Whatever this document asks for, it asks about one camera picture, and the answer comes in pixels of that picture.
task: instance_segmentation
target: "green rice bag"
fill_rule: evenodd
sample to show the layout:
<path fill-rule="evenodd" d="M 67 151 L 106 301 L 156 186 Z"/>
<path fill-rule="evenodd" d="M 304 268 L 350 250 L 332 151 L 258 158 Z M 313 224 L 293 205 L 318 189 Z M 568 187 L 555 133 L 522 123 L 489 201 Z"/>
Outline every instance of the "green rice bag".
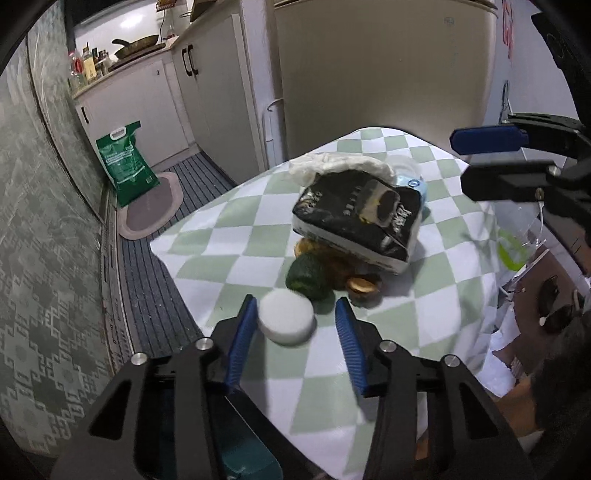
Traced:
<path fill-rule="evenodd" d="M 113 180 L 120 207 L 130 204 L 160 183 L 135 148 L 135 131 L 139 127 L 141 123 L 134 122 L 96 141 L 105 168 Z"/>

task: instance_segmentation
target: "table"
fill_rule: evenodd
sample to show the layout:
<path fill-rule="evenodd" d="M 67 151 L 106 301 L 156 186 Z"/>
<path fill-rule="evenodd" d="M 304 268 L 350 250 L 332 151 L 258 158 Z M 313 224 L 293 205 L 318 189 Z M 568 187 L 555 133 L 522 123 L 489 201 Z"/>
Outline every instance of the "table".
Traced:
<path fill-rule="evenodd" d="M 399 130 L 364 128 L 317 152 L 363 153 L 385 160 L 405 154 L 420 163 L 427 209 L 408 270 L 383 275 L 384 300 L 355 308 L 383 338 L 415 355 L 455 353 L 476 372 L 486 355 L 496 314 L 496 221 L 488 203 L 462 195 L 463 161 Z M 175 224 L 151 244 L 205 335 L 237 314 L 248 293 L 260 299 L 285 288 L 299 235 L 291 209 L 300 186 L 280 165 L 227 192 Z M 337 479 L 361 479 L 376 399 L 358 400 L 351 387 L 334 318 L 334 299 L 317 306 L 317 329 L 305 345 L 253 340 L 241 386 L 292 444 Z M 419 429 L 426 407 L 419 408 Z"/>

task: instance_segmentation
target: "frying pan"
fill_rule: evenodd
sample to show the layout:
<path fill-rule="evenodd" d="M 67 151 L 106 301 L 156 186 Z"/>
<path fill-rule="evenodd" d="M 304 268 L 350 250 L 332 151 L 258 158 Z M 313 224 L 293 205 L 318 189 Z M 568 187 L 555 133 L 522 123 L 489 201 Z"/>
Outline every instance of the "frying pan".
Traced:
<path fill-rule="evenodd" d="M 115 56 L 123 60 L 130 55 L 133 55 L 137 51 L 143 50 L 145 48 L 153 47 L 158 43 L 158 39 L 160 35 L 150 35 L 149 37 L 140 38 L 133 43 L 129 43 L 128 41 L 121 40 L 120 38 L 116 38 L 113 40 L 114 45 L 123 45 L 123 48 L 120 48 L 115 52 Z"/>

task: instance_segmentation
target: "black tissue package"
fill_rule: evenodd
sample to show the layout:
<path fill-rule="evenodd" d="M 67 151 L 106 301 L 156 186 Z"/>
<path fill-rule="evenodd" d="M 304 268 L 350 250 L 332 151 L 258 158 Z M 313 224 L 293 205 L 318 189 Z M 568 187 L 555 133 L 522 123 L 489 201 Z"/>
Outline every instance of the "black tissue package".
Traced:
<path fill-rule="evenodd" d="M 293 208 L 293 229 L 394 273 L 408 266 L 421 194 L 357 170 L 318 176 Z"/>

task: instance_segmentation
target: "blue package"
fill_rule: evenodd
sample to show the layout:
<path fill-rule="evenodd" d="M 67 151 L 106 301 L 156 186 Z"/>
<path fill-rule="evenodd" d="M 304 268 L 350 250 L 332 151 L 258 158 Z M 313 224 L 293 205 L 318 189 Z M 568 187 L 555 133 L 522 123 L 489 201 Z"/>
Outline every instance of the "blue package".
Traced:
<path fill-rule="evenodd" d="M 423 179 L 414 179 L 404 175 L 396 175 L 395 185 L 397 187 L 411 187 L 421 194 L 421 207 L 427 201 L 427 183 Z"/>

